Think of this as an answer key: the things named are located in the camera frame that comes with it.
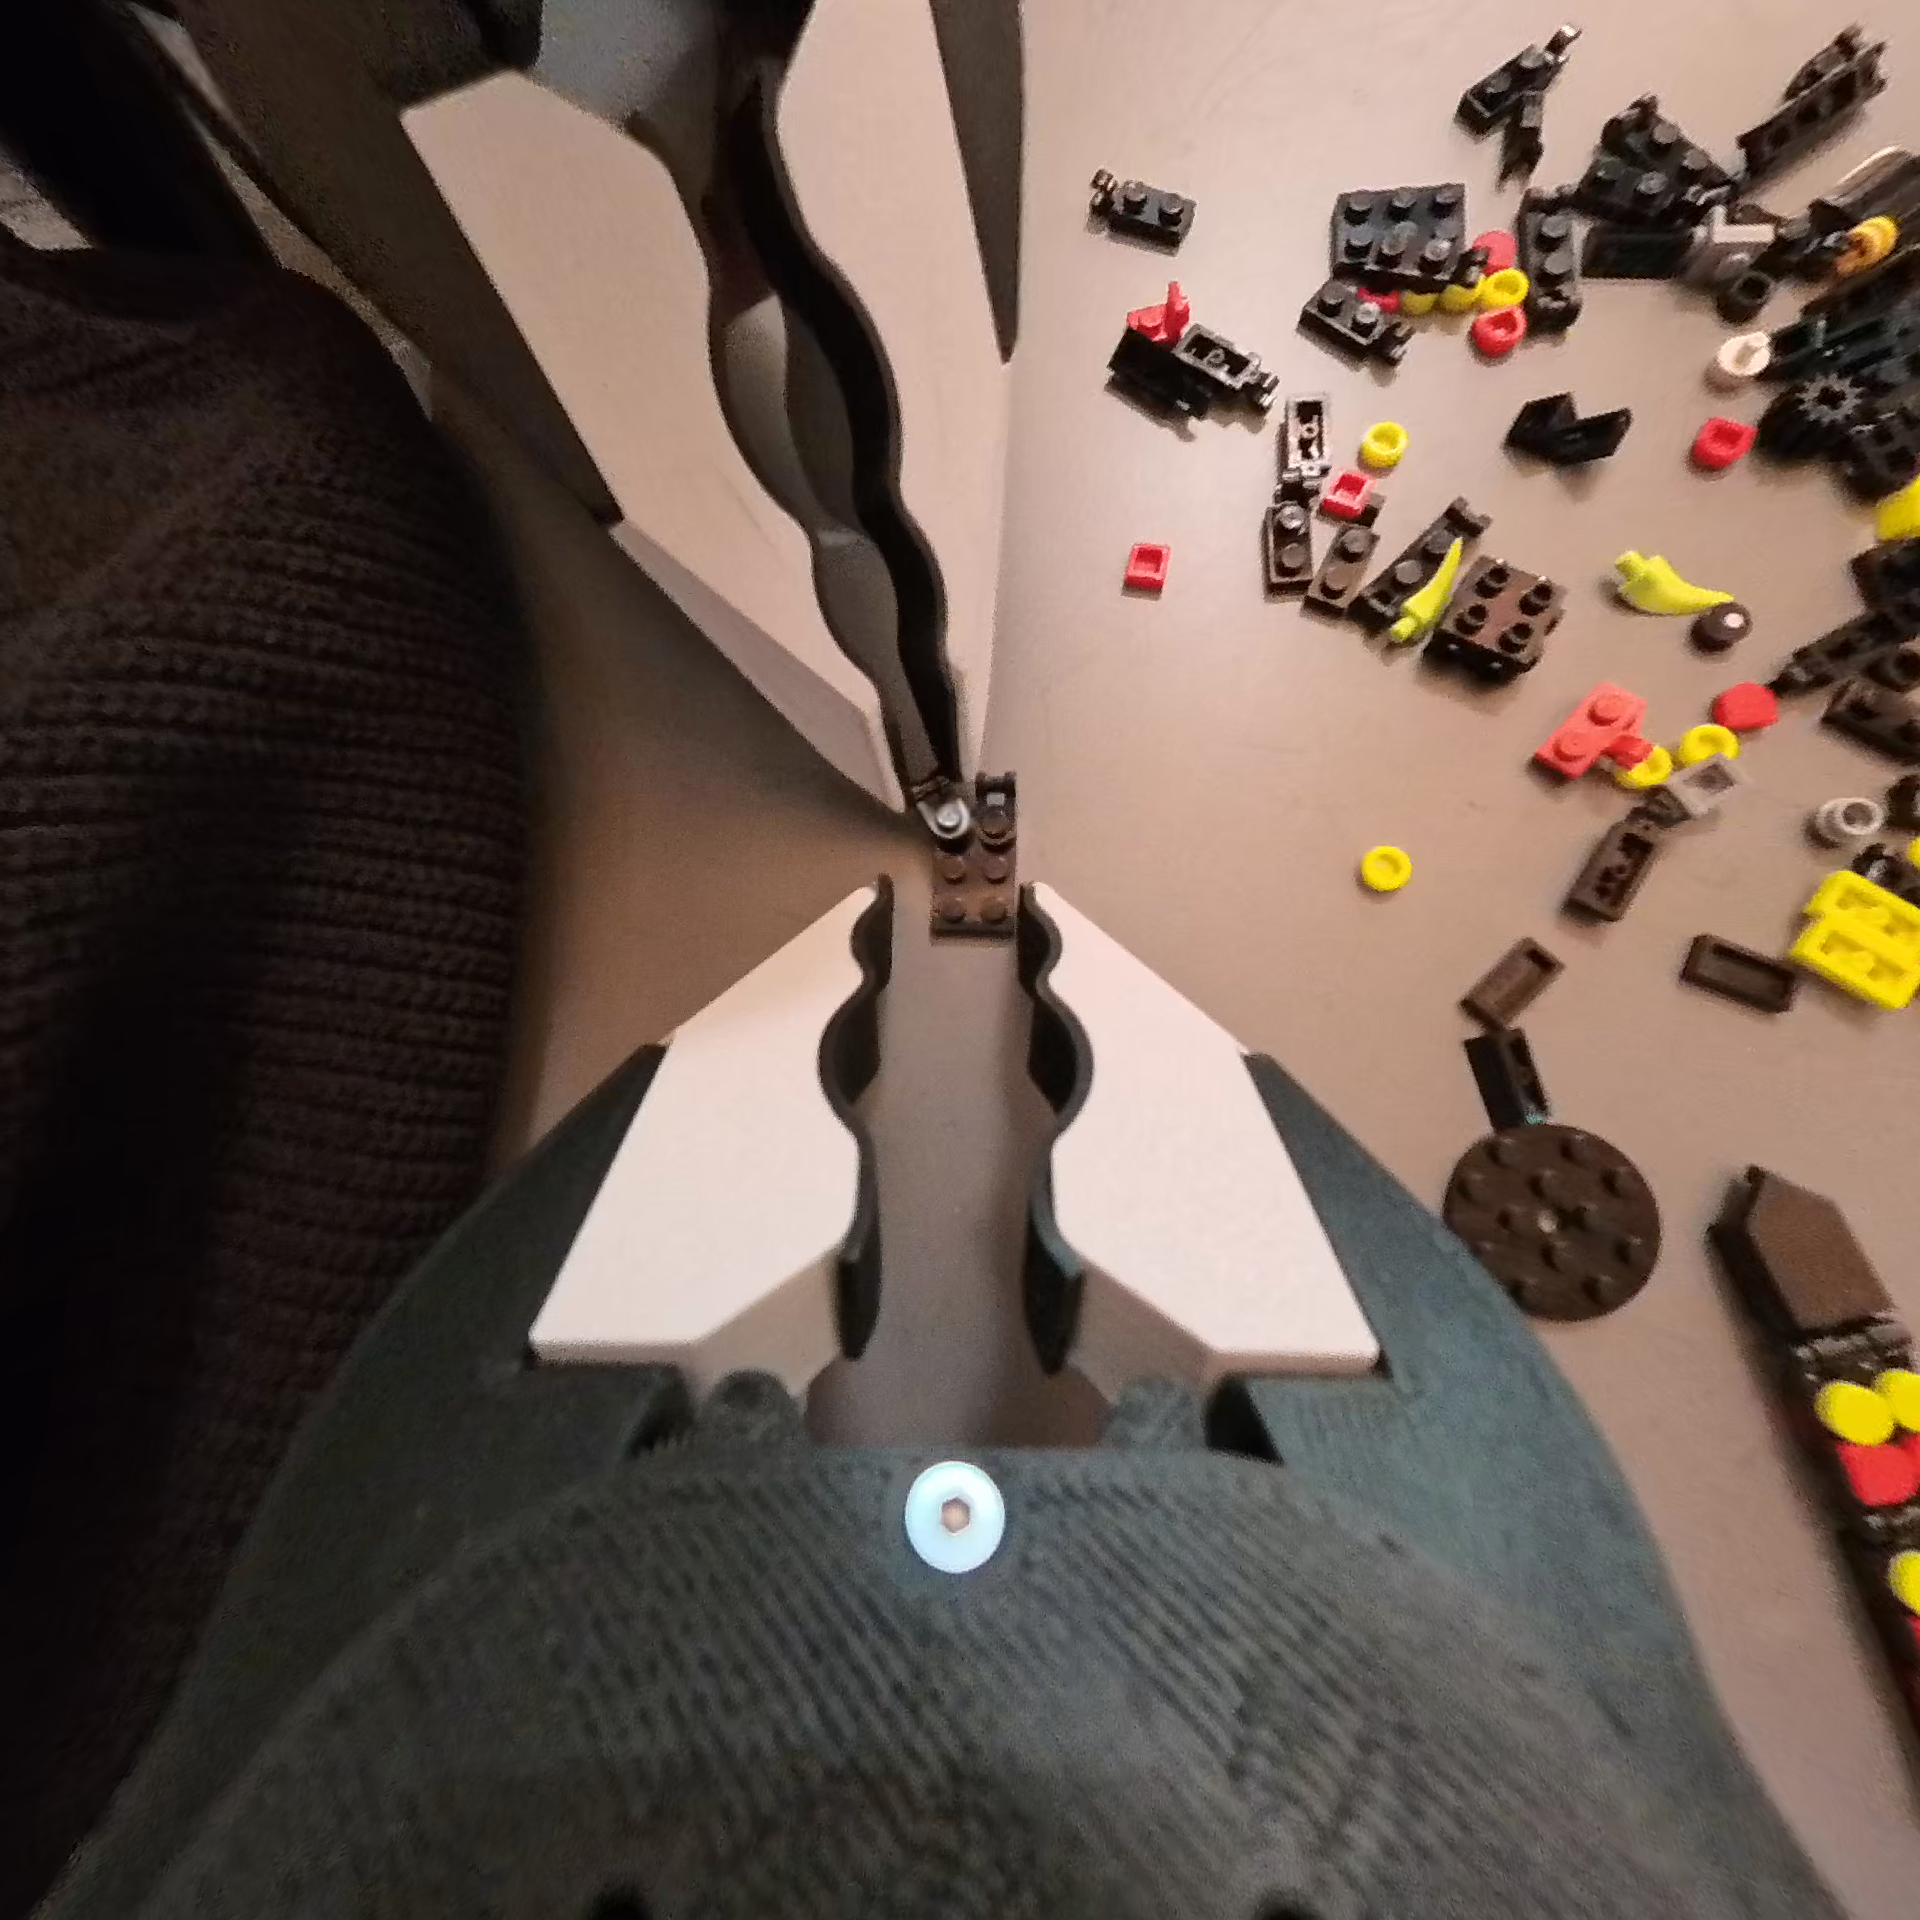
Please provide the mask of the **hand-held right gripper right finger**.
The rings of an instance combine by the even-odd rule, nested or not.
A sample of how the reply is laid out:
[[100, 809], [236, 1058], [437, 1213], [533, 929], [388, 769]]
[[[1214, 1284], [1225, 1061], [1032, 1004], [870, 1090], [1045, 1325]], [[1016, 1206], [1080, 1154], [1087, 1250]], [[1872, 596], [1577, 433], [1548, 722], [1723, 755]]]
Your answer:
[[1050, 1132], [1019, 1265], [1044, 1375], [1113, 1403], [1140, 1381], [1360, 1379], [1380, 1337], [1252, 1054], [1044, 882], [1019, 891], [1026, 1075]]

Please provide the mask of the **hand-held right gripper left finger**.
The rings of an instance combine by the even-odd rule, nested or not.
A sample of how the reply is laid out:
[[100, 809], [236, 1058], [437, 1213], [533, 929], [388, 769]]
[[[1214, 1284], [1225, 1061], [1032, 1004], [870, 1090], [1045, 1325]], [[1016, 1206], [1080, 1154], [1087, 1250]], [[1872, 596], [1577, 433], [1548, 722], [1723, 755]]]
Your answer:
[[879, 1063], [896, 895], [857, 887], [684, 1021], [529, 1327], [541, 1367], [741, 1372], [801, 1397], [878, 1325], [882, 1224], [857, 1103]]

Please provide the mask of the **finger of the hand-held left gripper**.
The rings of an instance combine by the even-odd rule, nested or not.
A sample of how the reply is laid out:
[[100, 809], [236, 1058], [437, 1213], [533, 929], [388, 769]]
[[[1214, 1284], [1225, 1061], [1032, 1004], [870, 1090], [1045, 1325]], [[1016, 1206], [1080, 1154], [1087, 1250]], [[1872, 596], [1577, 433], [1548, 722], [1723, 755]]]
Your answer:
[[827, 631], [905, 811], [968, 811], [996, 661], [1005, 362], [933, 9], [798, 10], [731, 106]]
[[736, 37], [587, 37], [400, 127], [612, 497], [616, 547], [822, 757], [907, 804], [897, 602], [846, 406], [756, 253]]

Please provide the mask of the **black lego plate assembly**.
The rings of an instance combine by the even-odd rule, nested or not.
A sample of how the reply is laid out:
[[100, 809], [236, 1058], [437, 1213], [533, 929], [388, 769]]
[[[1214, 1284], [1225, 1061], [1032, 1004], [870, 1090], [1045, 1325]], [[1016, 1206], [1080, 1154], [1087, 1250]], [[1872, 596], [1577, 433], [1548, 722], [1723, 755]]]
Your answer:
[[1017, 921], [1017, 779], [977, 774], [964, 791], [972, 802], [968, 840], [940, 845], [927, 836], [927, 933], [937, 942], [1008, 940]]

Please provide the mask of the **black round lego plate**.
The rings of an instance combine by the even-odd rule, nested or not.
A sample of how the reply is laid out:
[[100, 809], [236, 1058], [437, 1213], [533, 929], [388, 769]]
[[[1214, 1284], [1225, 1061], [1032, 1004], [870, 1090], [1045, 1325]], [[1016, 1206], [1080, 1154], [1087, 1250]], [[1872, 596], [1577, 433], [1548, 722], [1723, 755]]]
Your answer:
[[1663, 1248], [1639, 1166], [1609, 1140], [1552, 1120], [1474, 1143], [1448, 1177], [1441, 1221], [1515, 1309], [1561, 1325], [1632, 1303]]

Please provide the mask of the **pile of loose lego pieces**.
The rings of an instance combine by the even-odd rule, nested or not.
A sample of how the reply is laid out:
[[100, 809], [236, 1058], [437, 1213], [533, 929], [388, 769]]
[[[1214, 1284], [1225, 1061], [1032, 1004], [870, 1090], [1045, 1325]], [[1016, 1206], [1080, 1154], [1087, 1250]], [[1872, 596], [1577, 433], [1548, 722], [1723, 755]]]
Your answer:
[[[1520, 48], [1462, 90], [1454, 120], [1474, 136], [1500, 131], [1500, 181], [1524, 177], [1542, 153], [1542, 108], [1566, 69], [1575, 24]], [[1675, 751], [1648, 738], [1644, 700], [1595, 685], [1535, 748], [1532, 765], [1557, 780], [1595, 769], [1633, 804], [1595, 843], [1563, 911], [1620, 925], [1680, 829], [1711, 819], [1737, 791], [1748, 735], [1776, 722], [1777, 702], [1835, 689], [1821, 724], [1877, 757], [1915, 766], [1915, 153], [1884, 151], [1799, 219], [1741, 223], [1739, 193], [1849, 122], [1885, 84], [1885, 42], [1847, 26], [1803, 60], [1779, 102], [1739, 132], [1737, 167], [1711, 153], [1644, 94], [1612, 115], [1582, 177], [1528, 188], [1511, 226], [1467, 235], [1462, 183], [1358, 188], [1328, 221], [1328, 276], [1300, 313], [1300, 333], [1354, 367], [1396, 371], [1415, 339], [1409, 319], [1470, 317], [1471, 350], [1492, 364], [1532, 325], [1560, 333], [1582, 314], [1582, 272], [1598, 278], [1686, 278], [1715, 289], [1727, 325], [1754, 319], [1782, 276], [1862, 276], [1824, 293], [1797, 325], [1727, 339], [1714, 373], [1730, 387], [1786, 380], [1761, 421], [1704, 421], [1690, 463], [1699, 472], [1739, 465], [1754, 448], [1783, 463], [1832, 461], [1862, 498], [1877, 503], [1877, 540], [1854, 564], [1862, 610], [1795, 648], [1764, 685], [1715, 694], [1711, 718]], [[1108, 362], [1116, 395], [1165, 421], [1212, 408], [1264, 417], [1277, 378], [1257, 355], [1203, 329], [1178, 283], [1128, 314]], [[1566, 618], [1560, 583], [1517, 568], [1484, 543], [1489, 516], [1448, 503], [1369, 580], [1375, 476], [1394, 468], [1406, 433], [1374, 422], [1355, 448], [1364, 472], [1332, 472], [1324, 396], [1290, 396], [1277, 484], [1260, 527], [1264, 591], [1300, 596], [1319, 617], [1348, 618], [1388, 648], [1417, 646], [1423, 663], [1484, 689], [1504, 689], [1544, 659]], [[1915, 994], [1915, 878], [1901, 857], [1863, 849], [1857, 864], [1816, 893], [1808, 926], [1782, 963], [1711, 935], [1692, 940], [1682, 980], [1755, 1015], [1792, 1010], [1799, 974], [1885, 1010]], [[1478, 1033], [1462, 1045], [1489, 1132], [1475, 1152], [1507, 1169], [1528, 1151], [1579, 1159], [1592, 1139], [1549, 1126], [1520, 1017], [1557, 976], [1555, 959], [1520, 940], [1460, 999]]]

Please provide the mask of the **long studded lego build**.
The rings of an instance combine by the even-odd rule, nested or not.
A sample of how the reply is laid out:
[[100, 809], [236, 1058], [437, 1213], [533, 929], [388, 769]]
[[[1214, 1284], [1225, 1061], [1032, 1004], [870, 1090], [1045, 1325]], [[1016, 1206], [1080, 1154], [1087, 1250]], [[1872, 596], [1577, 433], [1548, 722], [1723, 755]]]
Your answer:
[[1915, 1335], [1839, 1206], [1779, 1173], [1754, 1165], [1736, 1177], [1705, 1238], [1915, 1750]]

